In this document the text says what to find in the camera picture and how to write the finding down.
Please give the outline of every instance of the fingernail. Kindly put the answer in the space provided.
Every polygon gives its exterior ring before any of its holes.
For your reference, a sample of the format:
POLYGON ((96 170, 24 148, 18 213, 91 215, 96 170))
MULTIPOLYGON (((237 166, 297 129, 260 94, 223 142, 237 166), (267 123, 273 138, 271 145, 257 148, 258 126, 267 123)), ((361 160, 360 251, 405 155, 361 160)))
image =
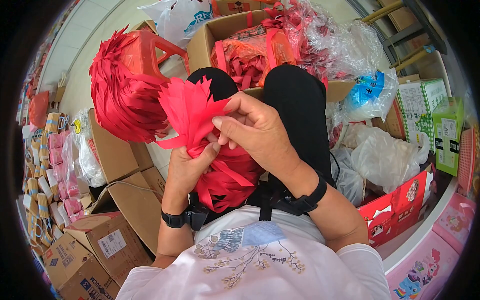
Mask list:
POLYGON ((217 142, 214 142, 213 145, 212 145, 212 148, 213 148, 213 149, 215 150, 215 152, 217 152, 217 153, 220 152, 220 148, 221 148, 221 147, 222 147, 222 146, 220 146, 220 144, 217 143, 217 142))
POLYGON ((222 128, 223 119, 221 117, 215 117, 212 119, 212 123, 217 127, 217 129, 222 128))

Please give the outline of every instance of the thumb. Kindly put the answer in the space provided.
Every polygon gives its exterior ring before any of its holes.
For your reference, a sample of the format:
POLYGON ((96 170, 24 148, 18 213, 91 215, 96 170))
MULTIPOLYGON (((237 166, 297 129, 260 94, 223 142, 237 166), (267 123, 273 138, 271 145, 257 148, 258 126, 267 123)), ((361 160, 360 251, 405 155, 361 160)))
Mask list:
POLYGON ((205 147, 204 151, 200 156, 194 159, 195 164, 198 166, 200 171, 205 170, 208 168, 209 165, 213 163, 218 152, 220 152, 220 144, 217 142, 212 142, 205 147))
POLYGON ((225 138, 238 143, 240 146, 247 144, 251 134, 251 132, 249 132, 252 129, 251 127, 243 125, 232 117, 226 116, 215 117, 212 119, 212 123, 221 132, 220 138, 218 139, 220 144, 226 144, 228 142, 225 138))

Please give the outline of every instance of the red gift box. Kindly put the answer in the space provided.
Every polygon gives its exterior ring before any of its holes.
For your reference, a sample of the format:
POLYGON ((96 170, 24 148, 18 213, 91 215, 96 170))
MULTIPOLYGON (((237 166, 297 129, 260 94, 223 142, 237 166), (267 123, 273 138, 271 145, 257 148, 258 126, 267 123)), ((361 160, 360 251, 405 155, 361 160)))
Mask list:
POLYGON ((358 208, 367 223, 372 247, 385 244, 423 217, 432 180, 433 174, 423 171, 394 192, 358 208))

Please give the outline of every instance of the black pants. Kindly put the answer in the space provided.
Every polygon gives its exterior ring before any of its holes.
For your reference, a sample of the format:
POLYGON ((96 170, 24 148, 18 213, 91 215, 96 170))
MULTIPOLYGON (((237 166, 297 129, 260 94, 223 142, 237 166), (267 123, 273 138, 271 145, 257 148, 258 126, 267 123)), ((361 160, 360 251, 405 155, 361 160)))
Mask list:
MULTIPOLYGON (((214 101, 227 99, 238 92, 233 79, 216 68, 199 69, 190 75, 188 81, 197 83, 204 76, 212 79, 210 92, 214 101)), ((262 101, 278 111, 300 159, 321 172, 324 179, 333 186, 325 119, 325 85, 297 66, 278 66, 271 70, 265 79, 262 101)), ((283 183, 272 174, 269 174, 268 185, 272 190, 285 189, 283 183)), ((236 208, 238 207, 229 207, 221 214, 210 212, 205 223, 236 208)))

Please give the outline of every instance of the yellow smiley sticker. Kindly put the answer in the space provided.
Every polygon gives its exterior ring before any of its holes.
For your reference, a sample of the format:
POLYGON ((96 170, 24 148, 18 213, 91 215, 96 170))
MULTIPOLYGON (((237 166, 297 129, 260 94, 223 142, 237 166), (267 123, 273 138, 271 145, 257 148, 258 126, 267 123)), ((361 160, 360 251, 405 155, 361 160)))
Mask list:
POLYGON ((80 131, 82 131, 82 124, 80 123, 80 120, 75 120, 73 124, 75 125, 75 133, 79 134, 80 131))

